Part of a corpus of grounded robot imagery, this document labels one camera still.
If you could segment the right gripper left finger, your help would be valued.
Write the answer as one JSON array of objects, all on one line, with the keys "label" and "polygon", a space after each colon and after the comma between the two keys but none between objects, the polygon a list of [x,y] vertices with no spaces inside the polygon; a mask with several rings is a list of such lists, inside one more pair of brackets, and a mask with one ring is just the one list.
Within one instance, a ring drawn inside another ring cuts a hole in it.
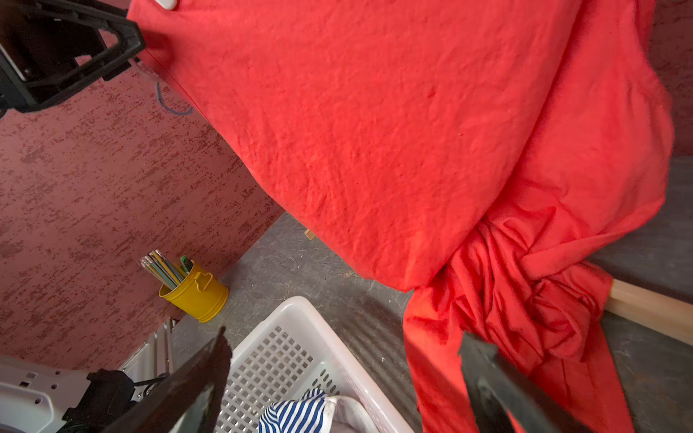
[{"label": "right gripper left finger", "polygon": [[157,385],[142,402],[106,427],[106,432],[212,432],[233,351],[218,330],[194,357]]}]

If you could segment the blue white striped tank top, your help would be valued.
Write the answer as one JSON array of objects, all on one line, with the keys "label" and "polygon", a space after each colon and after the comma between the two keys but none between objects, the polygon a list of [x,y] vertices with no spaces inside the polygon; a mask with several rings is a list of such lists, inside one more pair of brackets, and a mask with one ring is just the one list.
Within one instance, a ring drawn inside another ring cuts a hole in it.
[{"label": "blue white striped tank top", "polygon": [[260,433],[378,433],[375,422],[357,400],[310,389],[297,400],[269,405],[258,420]]}]

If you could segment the white clothespin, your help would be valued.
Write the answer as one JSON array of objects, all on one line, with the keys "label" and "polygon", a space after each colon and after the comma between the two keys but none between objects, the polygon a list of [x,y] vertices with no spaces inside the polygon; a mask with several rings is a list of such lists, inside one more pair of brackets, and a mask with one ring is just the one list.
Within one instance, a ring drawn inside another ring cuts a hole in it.
[{"label": "white clothespin", "polygon": [[155,0],[155,2],[167,11],[174,10],[179,3],[178,0]]}]

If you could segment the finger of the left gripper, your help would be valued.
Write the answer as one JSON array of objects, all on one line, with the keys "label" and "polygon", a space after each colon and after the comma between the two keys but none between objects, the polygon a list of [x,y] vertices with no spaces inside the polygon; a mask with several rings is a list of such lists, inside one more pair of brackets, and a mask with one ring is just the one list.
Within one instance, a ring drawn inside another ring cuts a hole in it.
[{"label": "finger of the left gripper", "polygon": [[58,106],[127,70],[144,48],[126,9],[101,1],[3,1],[1,112]]}]

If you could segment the red tank top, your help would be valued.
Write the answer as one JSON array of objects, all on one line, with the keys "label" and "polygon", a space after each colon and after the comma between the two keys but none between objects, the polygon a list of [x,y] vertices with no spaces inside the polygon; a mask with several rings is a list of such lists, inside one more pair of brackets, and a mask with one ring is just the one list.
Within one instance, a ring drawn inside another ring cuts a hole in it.
[{"label": "red tank top", "polygon": [[144,62],[362,277],[409,292],[423,428],[476,427],[465,333],[595,432],[633,430],[588,261],[661,208],[652,1],[131,3]]}]

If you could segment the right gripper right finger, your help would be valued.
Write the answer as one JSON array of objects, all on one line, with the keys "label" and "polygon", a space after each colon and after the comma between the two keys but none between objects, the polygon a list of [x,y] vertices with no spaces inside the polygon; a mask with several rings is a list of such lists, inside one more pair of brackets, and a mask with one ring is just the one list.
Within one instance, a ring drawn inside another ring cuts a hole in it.
[{"label": "right gripper right finger", "polygon": [[459,355],[479,431],[590,431],[503,358],[497,346],[467,332]]}]

